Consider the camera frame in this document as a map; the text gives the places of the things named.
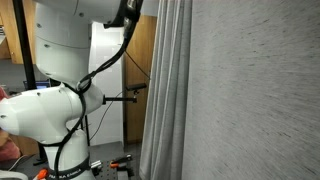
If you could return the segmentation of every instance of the white robot link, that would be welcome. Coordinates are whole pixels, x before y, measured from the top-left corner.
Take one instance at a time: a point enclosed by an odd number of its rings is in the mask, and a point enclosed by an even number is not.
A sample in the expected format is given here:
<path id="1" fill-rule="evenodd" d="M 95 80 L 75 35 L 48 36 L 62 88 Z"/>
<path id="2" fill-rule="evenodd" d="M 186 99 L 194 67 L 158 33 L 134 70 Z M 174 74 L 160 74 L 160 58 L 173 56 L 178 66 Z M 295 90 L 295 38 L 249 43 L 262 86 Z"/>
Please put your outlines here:
<path id="1" fill-rule="evenodd" d="M 125 51 L 140 16 L 142 0 L 36 0 L 36 58 L 39 70 L 59 87 L 31 90 L 3 99 L 0 127 L 45 146 L 48 179 L 93 180 L 86 135 L 77 130 L 81 118 L 98 109 L 103 94 L 91 79 Z M 90 24 L 124 26 L 119 52 L 88 73 Z M 79 118 L 68 131 L 66 123 Z"/>

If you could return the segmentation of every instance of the cable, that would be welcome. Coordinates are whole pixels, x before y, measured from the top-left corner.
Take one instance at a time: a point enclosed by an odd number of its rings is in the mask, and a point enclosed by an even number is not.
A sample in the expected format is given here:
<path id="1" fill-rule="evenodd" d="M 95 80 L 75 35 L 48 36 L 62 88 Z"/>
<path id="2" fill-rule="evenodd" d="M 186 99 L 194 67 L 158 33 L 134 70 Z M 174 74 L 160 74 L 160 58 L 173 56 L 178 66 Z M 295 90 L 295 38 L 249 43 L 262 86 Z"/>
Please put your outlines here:
<path id="1" fill-rule="evenodd" d="M 130 60 L 137 66 L 137 68 L 139 68 L 140 71 L 141 71 L 145 76 L 147 76 L 147 78 L 150 80 L 150 76 L 148 76 L 148 74 L 142 70 L 142 68 L 134 61 L 134 59 L 130 56 L 130 54 L 129 54 L 127 51 L 125 51 L 125 53 L 129 56 Z"/>
<path id="2" fill-rule="evenodd" d="M 93 136 L 90 138 L 90 141 L 92 140 L 92 138 L 98 133 L 100 127 L 101 127 L 101 124 L 102 124 L 102 121 L 103 121 L 103 118 L 104 116 L 106 115 L 106 113 L 108 112 L 110 106 L 112 105 L 113 101 L 111 101 L 111 103 L 109 104 L 109 106 L 107 107 L 106 111 L 104 112 L 101 120 L 100 120 L 100 123 L 99 123 L 99 126 L 98 126 L 98 129 L 96 130 L 96 132 L 93 134 Z"/>
<path id="3" fill-rule="evenodd" d="M 10 169 L 8 169 L 8 171 L 11 171 L 13 168 L 15 168 L 15 166 L 18 164 L 18 162 L 24 157 L 27 157 L 27 155 L 23 155 L 19 159 L 17 159 L 17 161 L 11 166 Z"/>
<path id="4" fill-rule="evenodd" d="M 71 131 L 68 132 L 68 134 L 63 138 L 62 142 L 59 145 L 56 157 L 55 157 L 55 161 L 54 161 L 54 170 L 55 170 L 55 174 L 56 174 L 56 179 L 59 180 L 59 159 L 60 159 L 60 155 L 62 152 L 62 149 L 64 147 L 64 145 L 70 140 L 70 138 L 72 137 L 72 134 L 78 129 L 81 121 L 83 120 L 85 114 L 86 114 L 86 110 L 87 110 L 87 105 L 86 105 L 86 101 L 84 98 L 84 95 L 82 93 L 77 92 L 76 90 L 74 90 L 70 85 L 65 84 L 66 87 L 68 87 L 70 90 L 76 92 L 79 95 L 80 101 L 81 101 L 81 105 L 82 105 L 82 113 L 81 116 L 78 120 L 78 122 L 73 126 L 73 128 L 71 129 Z"/>

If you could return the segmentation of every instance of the floor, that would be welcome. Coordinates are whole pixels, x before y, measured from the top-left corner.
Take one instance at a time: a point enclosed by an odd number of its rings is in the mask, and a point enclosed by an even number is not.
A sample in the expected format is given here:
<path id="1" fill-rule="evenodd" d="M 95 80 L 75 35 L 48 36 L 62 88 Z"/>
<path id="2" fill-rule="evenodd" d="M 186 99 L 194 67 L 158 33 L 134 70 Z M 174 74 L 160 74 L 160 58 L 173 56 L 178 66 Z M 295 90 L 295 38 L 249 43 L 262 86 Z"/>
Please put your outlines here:
<path id="1" fill-rule="evenodd" d="M 140 156 L 141 156 L 141 145 L 142 143 L 129 144 L 124 148 L 125 154 L 131 154 L 133 160 L 131 161 L 131 167 L 134 173 L 134 176 L 130 180 L 141 180 L 139 177 L 139 167 L 140 167 Z"/>

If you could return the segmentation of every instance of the table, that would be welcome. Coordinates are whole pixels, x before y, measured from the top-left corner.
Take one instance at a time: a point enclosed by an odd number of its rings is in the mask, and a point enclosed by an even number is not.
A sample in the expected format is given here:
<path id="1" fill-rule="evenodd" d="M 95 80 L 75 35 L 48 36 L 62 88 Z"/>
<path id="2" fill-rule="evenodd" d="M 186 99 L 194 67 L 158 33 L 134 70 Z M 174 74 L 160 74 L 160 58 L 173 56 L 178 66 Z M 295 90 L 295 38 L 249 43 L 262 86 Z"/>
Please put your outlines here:
<path id="1" fill-rule="evenodd" d="M 90 146 L 90 160 L 95 162 L 100 160 L 103 162 L 102 172 L 96 176 L 97 180 L 128 180 L 128 173 L 126 171 L 116 171 L 108 168 L 107 164 L 112 159 L 123 156 L 123 146 L 121 142 L 107 143 L 102 145 Z M 33 179 L 42 168 L 48 167 L 48 164 L 41 164 L 39 166 L 33 166 L 36 162 L 38 155 L 29 156 L 23 158 L 21 163 L 15 169 L 16 172 L 24 173 Z M 0 169 L 9 169 L 15 161 L 8 161 L 7 163 L 1 163 Z"/>

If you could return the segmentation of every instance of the black cable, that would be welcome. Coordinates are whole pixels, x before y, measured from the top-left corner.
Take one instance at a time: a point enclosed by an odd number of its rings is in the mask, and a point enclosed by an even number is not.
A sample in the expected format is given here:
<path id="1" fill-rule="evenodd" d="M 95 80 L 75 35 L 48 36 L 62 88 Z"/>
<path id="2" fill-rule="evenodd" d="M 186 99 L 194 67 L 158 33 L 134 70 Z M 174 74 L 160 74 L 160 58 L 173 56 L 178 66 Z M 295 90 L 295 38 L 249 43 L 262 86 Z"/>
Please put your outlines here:
<path id="1" fill-rule="evenodd" d="M 105 116 L 106 113 L 108 112 L 108 110 L 109 110 L 109 108 L 111 107 L 111 105 L 112 105 L 113 102 L 114 102 L 114 101 L 111 101 L 111 103 L 110 103 L 109 106 L 107 107 L 106 111 L 104 112 L 104 114 L 103 114 L 103 116 L 102 116 L 102 118 L 101 118 L 101 120 L 100 120 L 100 124 L 99 124 L 99 126 L 98 126 L 98 129 L 97 129 L 96 132 L 93 134 L 93 136 L 90 138 L 90 141 L 91 141 L 92 138 L 98 133 L 98 131 L 99 131 L 100 127 L 101 127 L 102 121 L 103 121 L 103 119 L 104 119 L 104 116 Z"/>
<path id="2" fill-rule="evenodd" d="M 134 61 L 134 59 L 130 56 L 130 54 L 129 54 L 127 51 L 125 51 L 125 53 L 129 56 L 129 59 L 137 66 L 137 68 L 139 68 L 140 71 L 141 71 L 145 76 L 147 76 L 147 78 L 150 80 L 150 76 L 148 76 L 148 74 L 143 71 L 143 69 L 136 63 L 136 61 Z"/>
<path id="3" fill-rule="evenodd" d="M 66 87 L 70 88 L 72 91 L 75 91 L 72 87 L 70 87 L 67 84 L 66 84 Z M 79 95 L 81 105 L 82 105 L 82 113 L 81 113 L 81 116 L 80 116 L 78 122 L 73 126 L 73 128 L 63 138 L 62 142 L 59 145 L 59 148 L 58 148 L 58 151 L 57 151 L 57 154 L 55 157 L 55 161 L 54 161 L 54 170 L 55 170 L 55 175 L 56 175 L 57 180 L 59 180 L 59 159 L 60 159 L 62 149 L 63 149 L 64 145 L 70 140 L 70 138 L 72 137 L 72 134 L 78 129 L 79 125 L 81 124 L 81 122 L 86 114 L 87 106 L 86 106 L 86 101 L 85 101 L 84 95 L 81 93 L 78 95 Z"/>

